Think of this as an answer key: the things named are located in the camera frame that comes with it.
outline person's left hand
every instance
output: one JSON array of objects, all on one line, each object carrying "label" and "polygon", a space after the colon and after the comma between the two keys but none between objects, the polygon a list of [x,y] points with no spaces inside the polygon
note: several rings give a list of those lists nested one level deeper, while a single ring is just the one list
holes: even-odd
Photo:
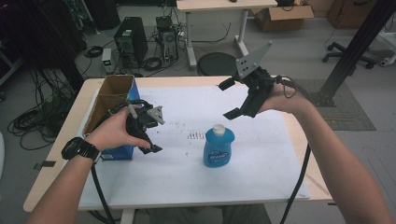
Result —
[{"label": "person's left hand", "polygon": [[129,113],[129,109],[124,107],[117,114],[105,120],[85,138],[85,141],[93,144],[101,151],[124,145],[150,148],[149,142],[133,137],[126,132],[125,122]]}]

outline bottle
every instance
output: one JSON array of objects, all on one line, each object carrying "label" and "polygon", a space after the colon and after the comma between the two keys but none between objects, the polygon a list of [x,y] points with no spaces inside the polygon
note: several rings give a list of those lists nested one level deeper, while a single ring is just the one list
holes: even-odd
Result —
[{"label": "bottle", "polygon": [[206,132],[204,164],[208,167],[220,167],[231,158],[231,143],[235,139],[233,132],[221,124],[215,124]]}]

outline black watch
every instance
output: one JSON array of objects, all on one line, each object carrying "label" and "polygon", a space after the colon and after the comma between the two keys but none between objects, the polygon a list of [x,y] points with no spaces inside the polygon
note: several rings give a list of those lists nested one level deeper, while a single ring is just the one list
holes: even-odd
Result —
[{"label": "black watch", "polygon": [[64,149],[62,149],[62,158],[71,160],[76,155],[81,155],[96,161],[99,158],[100,151],[91,143],[84,141],[81,137],[75,137],[68,141]]}]

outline table leg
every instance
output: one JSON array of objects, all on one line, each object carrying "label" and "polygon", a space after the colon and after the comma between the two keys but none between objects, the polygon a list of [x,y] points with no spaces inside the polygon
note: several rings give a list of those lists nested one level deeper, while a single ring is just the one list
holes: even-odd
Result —
[{"label": "table leg", "polygon": [[190,69],[195,69],[195,67],[197,66],[197,61],[195,59],[194,48],[192,47],[190,15],[190,12],[186,12],[187,56],[189,57]]},{"label": "table leg", "polygon": [[241,28],[239,29],[239,35],[235,36],[235,42],[236,42],[236,44],[238,44],[238,47],[241,49],[243,56],[247,56],[248,55],[248,49],[247,49],[247,47],[245,46],[245,43],[244,43],[244,36],[245,36],[245,28],[247,26],[247,19],[248,19],[248,10],[244,9],[244,11],[242,12]]},{"label": "table leg", "polygon": [[121,223],[120,224],[133,224],[134,223],[134,209],[122,210]]}]

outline person's right arm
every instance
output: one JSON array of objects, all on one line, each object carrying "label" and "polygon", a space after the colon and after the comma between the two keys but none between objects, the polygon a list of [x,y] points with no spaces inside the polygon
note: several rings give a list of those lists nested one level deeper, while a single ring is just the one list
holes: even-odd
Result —
[{"label": "person's right arm", "polygon": [[286,99],[276,85],[261,112],[268,109],[297,118],[346,223],[394,223],[373,177],[308,100],[298,94]]}]

